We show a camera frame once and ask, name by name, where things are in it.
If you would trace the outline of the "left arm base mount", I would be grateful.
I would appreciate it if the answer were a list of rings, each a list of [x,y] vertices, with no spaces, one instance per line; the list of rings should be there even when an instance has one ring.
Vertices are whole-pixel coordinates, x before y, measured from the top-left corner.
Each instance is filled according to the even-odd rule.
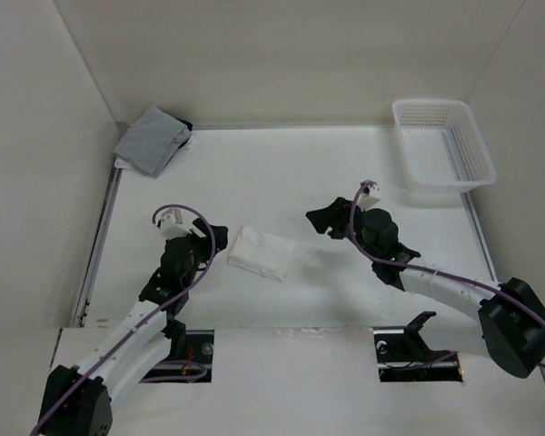
[[[210,383],[213,375],[214,330],[187,331],[166,358],[145,374],[147,383]]]

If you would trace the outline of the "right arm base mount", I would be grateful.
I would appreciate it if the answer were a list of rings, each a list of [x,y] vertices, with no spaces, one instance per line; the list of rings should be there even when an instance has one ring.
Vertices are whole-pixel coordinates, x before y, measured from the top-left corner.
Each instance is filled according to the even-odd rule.
[[[373,330],[380,382],[463,382],[458,353],[432,350],[421,329],[436,312],[422,312],[403,326]]]

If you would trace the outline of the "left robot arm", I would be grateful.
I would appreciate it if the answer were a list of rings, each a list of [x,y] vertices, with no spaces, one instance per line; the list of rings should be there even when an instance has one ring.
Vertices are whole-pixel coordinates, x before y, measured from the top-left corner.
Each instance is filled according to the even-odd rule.
[[[185,352],[185,326],[176,317],[216,254],[228,229],[193,221],[190,230],[163,229],[164,251],[132,310],[81,361],[48,376],[34,435],[106,435],[121,400],[161,360]]]

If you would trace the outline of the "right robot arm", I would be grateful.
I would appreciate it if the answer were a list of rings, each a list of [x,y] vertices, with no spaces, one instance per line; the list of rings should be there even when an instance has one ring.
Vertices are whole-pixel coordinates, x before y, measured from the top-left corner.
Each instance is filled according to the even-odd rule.
[[[421,253],[401,243],[399,227],[382,208],[363,209],[336,198],[305,214],[315,232],[347,240],[372,264],[383,284],[461,312],[477,324],[466,352],[490,358],[524,379],[545,359],[545,306],[523,280],[480,282],[423,263]]]

